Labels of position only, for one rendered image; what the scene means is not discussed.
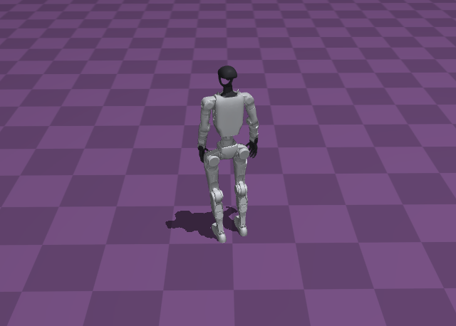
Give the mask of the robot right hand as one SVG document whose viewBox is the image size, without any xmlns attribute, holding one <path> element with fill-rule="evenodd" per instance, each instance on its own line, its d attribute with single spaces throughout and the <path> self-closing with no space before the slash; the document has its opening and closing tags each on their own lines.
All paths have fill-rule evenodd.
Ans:
<svg viewBox="0 0 456 326">
<path fill-rule="evenodd" d="M 254 157 L 257 155 L 257 142 L 258 142 L 258 138 L 256 138 L 256 139 L 254 140 L 254 142 L 252 142 L 252 141 L 250 140 L 249 143 L 246 144 L 246 146 L 249 145 L 249 151 L 251 150 L 251 152 L 249 153 L 249 155 L 250 155 L 250 154 L 252 154 L 252 155 L 251 155 L 250 157 L 252 157 L 252 156 L 254 155 L 252 158 L 254 158 Z M 252 153 L 252 152 L 253 152 L 253 153 Z"/>
</svg>

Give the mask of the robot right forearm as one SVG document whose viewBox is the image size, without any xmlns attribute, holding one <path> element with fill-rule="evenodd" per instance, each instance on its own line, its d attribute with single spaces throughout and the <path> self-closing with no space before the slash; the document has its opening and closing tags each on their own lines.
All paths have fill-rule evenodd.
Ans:
<svg viewBox="0 0 456 326">
<path fill-rule="evenodd" d="M 254 140 L 258 137 L 258 128 L 259 128 L 259 122 L 257 122 L 255 125 L 249 126 L 249 140 L 254 142 Z"/>
</svg>

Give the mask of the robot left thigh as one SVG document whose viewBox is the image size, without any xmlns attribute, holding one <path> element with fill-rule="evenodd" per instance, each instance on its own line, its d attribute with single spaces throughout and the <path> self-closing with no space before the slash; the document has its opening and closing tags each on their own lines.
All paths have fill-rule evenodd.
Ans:
<svg viewBox="0 0 456 326">
<path fill-rule="evenodd" d="M 207 177 L 209 193 L 214 192 L 216 203 L 223 200 L 222 190 L 219 189 L 218 174 L 219 174 L 219 159 L 220 151 L 216 148 L 206 151 L 204 154 L 204 170 Z"/>
</svg>

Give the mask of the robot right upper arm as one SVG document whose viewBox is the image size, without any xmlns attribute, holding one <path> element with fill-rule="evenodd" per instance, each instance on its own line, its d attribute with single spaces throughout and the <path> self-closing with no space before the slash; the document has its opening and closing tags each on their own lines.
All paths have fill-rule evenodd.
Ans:
<svg viewBox="0 0 456 326">
<path fill-rule="evenodd" d="M 246 122 L 249 126 L 255 125 L 258 122 L 258 119 L 254 98 L 249 93 L 242 93 L 242 95 L 244 96 L 244 104 L 248 114 Z"/>
</svg>

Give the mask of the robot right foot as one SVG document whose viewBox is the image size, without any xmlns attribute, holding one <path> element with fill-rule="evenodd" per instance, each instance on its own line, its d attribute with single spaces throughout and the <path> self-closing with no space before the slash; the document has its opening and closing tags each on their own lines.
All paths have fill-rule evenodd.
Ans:
<svg viewBox="0 0 456 326">
<path fill-rule="evenodd" d="M 239 216 L 235 216 L 234 217 L 234 224 L 238 228 L 239 234 L 241 236 L 246 236 L 247 235 L 247 227 L 246 227 L 246 225 L 245 225 L 245 227 L 244 227 L 244 224 L 242 225 L 242 227 L 239 226 Z"/>
</svg>

